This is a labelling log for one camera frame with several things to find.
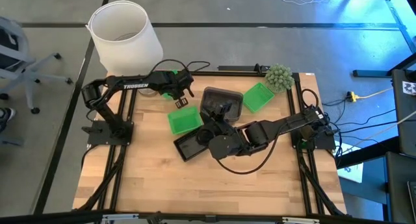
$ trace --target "wooden tabletop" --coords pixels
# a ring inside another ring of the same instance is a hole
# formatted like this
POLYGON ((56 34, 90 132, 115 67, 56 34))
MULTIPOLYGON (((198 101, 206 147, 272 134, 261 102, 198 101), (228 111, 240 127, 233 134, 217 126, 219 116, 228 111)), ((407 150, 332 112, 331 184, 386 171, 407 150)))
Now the wooden tabletop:
MULTIPOLYGON (((187 95, 189 106, 198 106, 207 86, 244 93, 262 77, 206 77, 194 76, 187 95)), ((312 73, 301 73, 302 88, 314 90, 318 95, 317 81, 312 73)), ((293 88, 296 111, 299 111, 296 90, 293 88)), ((113 96, 109 106, 116 110, 120 93, 113 96)), ((314 103, 312 95, 305 93, 305 101, 314 103)), ((179 136, 171 133, 167 113, 175 111, 174 101, 160 95, 137 95, 133 121, 135 129, 131 145, 127 148, 117 211, 157 212, 186 214, 238 214, 238 215, 292 215, 304 216, 300 174, 296 152, 289 134, 279 137, 268 162, 250 175, 235 175, 222 169, 209 151, 188 162, 182 161, 173 141, 179 136)), ((286 92, 278 94, 258 113, 242 108, 236 126, 255 120, 277 120, 290 116, 286 92)), ((266 157, 270 147, 252 156, 229 156, 222 160, 227 167, 246 171, 256 168, 266 157)), ((85 158, 73 207, 83 205, 103 178, 109 152, 108 146, 99 146, 85 158)), ((320 185, 336 206, 346 212, 341 186, 333 158, 326 151, 316 150, 320 185)), ((309 185, 313 211, 316 201, 309 185)), ((109 207, 107 195, 105 207, 109 207)))

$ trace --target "green artificial plant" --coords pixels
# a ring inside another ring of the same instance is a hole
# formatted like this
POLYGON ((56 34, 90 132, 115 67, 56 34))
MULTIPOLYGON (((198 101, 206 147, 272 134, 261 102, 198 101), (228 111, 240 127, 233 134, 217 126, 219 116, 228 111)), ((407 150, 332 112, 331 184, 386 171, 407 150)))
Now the green artificial plant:
POLYGON ((271 66, 265 79, 266 87, 274 93, 290 90, 294 84, 291 69, 280 64, 271 66))

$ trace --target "chair leg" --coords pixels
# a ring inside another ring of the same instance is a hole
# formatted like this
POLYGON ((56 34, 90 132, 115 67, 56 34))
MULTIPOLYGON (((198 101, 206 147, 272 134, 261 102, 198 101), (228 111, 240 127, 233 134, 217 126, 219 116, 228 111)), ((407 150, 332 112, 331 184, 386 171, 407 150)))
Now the chair leg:
POLYGON ((7 137, 4 137, 4 136, 0 136, 0 142, 3 143, 3 144, 12 144, 12 145, 17 145, 17 146, 22 146, 23 145, 22 140, 7 138, 7 137))
POLYGON ((18 78, 10 81, 4 88, 0 89, 0 93, 8 93, 9 91, 11 91, 11 89, 16 87, 18 84, 20 84, 24 80, 25 80, 24 75, 23 74, 19 75, 18 78))
POLYGON ((27 106, 31 109, 32 113, 35 107, 33 107, 33 81, 31 79, 25 79, 25 93, 27 106))
POLYGON ((45 79, 58 80, 58 81, 64 81, 64 82, 67 82, 67 80, 68 80, 68 78, 61 77, 61 76, 58 76, 58 75, 46 75, 46 74, 40 74, 40 73, 32 73, 31 75, 32 75, 33 79, 45 78, 45 79))
POLYGON ((49 62, 49 60, 51 60, 52 58, 55 59, 55 55, 56 55, 56 53, 53 53, 53 54, 50 54, 49 56, 47 56, 46 58, 44 58, 42 60, 36 61, 34 64, 31 64, 30 66, 27 66, 26 70, 27 71, 33 71, 33 72, 38 71, 47 62, 49 62))
POLYGON ((18 73, 18 72, 0 70, 0 77, 4 78, 4 79, 8 79, 8 80, 17 79, 19 77, 19 74, 20 73, 18 73))

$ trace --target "green plastic tray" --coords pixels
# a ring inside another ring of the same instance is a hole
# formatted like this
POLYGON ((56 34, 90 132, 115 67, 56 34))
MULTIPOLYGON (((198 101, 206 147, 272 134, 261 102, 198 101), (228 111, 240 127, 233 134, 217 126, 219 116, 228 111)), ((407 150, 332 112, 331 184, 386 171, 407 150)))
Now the green plastic tray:
POLYGON ((202 120, 196 106, 183 108, 168 114, 170 130, 173 134, 182 134, 202 126, 202 120))
POLYGON ((173 98, 169 96, 169 94, 167 93, 164 93, 162 97, 166 98, 167 100, 173 100, 173 98))
POLYGON ((243 103, 252 113, 259 111, 265 104, 273 99, 274 93, 270 91, 264 84, 257 83, 250 88, 245 94, 243 103))

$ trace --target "black stand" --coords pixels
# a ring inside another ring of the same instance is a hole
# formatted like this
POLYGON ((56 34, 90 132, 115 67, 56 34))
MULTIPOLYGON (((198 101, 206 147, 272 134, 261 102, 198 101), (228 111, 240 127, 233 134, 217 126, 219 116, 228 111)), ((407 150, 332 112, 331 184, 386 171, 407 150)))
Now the black stand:
POLYGON ((83 127, 83 131, 89 134, 88 144, 90 145, 129 145, 133 134, 132 121, 123 121, 123 135, 115 137, 112 134, 110 125, 105 121, 94 121, 91 127, 83 127))
POLYGON ((376 77, 376 78, 391 78, 391 72, 394 69, 408 69, 412 65, 416 64, 416 53, 407 57, 401 63, 397 64, 395 67, 389 71, 378 71, 378 70, 354 70, 352 75, 355 77, 376 77))

